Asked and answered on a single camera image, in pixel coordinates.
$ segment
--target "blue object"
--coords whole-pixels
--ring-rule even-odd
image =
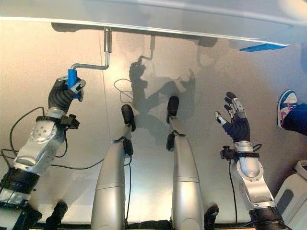
[[[70,89],[77,83],[77,71],[75,69],[68,70],[67,88]]]
[[[258,45],[258,46],[246,47],[246,48],[240,49],[240,51],[254,52],[254,51],[262,51],[262,50],[269,50],[269,49],[283,49],[285,47],[287,47],[287,46],[262,44],[262,45]]]

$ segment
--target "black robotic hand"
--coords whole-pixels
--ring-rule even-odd
[[[225,101],[228,105],[224,105],[224,107],[231,116],[231,123],[223,118],[218,111],[215,111],[216,121],[222,125],[234,142],[250,141],[248,119],[241,102],[232,92],[228,92],[226,96]]]
[[[49,108],[58,108],[67,113],[74,96],[78,94],[78,100],[81,102],[83,99],[83,88],[85,86],[85,80],[77,79],[77,83],[67,88],[67,77],[58,78],[54,83],[49,97],[48,106]]]

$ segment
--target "blue jeans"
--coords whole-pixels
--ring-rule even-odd
[[[307,136],[307,104],[300,104],[283,120],[285,130],[291,130]]]

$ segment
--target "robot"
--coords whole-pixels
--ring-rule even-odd
[[[69,89],[68,79],[56,80],[48,98],[49,110],[36,119],[30,138],[20,149],[12,168],[4,175],[0,191],[0,226],[19,229],[18,218],[31,198],[39,177],[54,159],[58,147],[64,142],[67,128],[77,129],[76,116],[67,112],[74,98],[82,101],[85,81]],[[228,92],[225,108],[231,116],[228,122],[219,112],[215,119],[234,141],[234,149],[225,146],[222,159],[233,159],[232,172],[240,184],[240,191],[256,230],[286,230],[276,203],[263,179],[259,154],[250,143],[250,129],[245,110],[239,99]],[[204,212],[199,176],[184,124],[177,116],[179,99],[172,96],[167,106],[166,121],[169,135],[166,148],[174,152],[172,227],[176,230],[204,229]],[[133,110],[122,109],[124,126],[112,138],[98,177],[92,212],[93,230],[121,230],[125,228],[125,158],[131,158],[133,147],[131,132],[136,129]]]

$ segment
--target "gray surface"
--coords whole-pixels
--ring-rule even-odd
[[[0,146],[9,147],[13,123],[26,111],[43,105],[54,80],[76,62],[104,63],[103,33],[82,30],[55,32],[49,23],[0,22]],[[69,150],[56,163],[87,166],[106,153],[110,136],[122,124],[119,79],[129,79],[129,67],[140,55],[149,56],[150,36],[112,33],[110,67],[105,71],[80,69],[85,79],[84,101],[73,102],[70,113],[80,121],[79,130],[68,132]],[[260,161],[265,180],[276,194],[297,160],[307,159],[307,138],[278,128],[277,101],[293,88],[307,102],[307,49],[294,44],[281,50],[244,53],[219,39],[213,47],[195,41],[156,37],[151,61],[141,79],[147,88],[132,95],[130,82],[116,86],[127,91],[123,102],[133,103],[137,130],[132,134],[132,194],[129,221],[169,219],[171,213],[173,154],[165,149],[166,106],[170,95],[180,99],[183,119],[198,167],[204,209],[220,207],[217,222],[233,222],[234,208],[228,162],[220,160],[223,145],[231,139],[214,120],[214,110],[224,115],[223,98],[232,91],[241,99],[251,126],[251,140],[262,143]],[[19,149],[34,126],[35,115],[21,122],[14,133]],[[0,176],[6,171],[0,161]],[[49,168],[41,178],[31,203],[46,218],[59,199],[69,205],[64,222],[89,222],[94,187],[100,166],[86,171]],[[238,189],[238,220],[249,220]]]

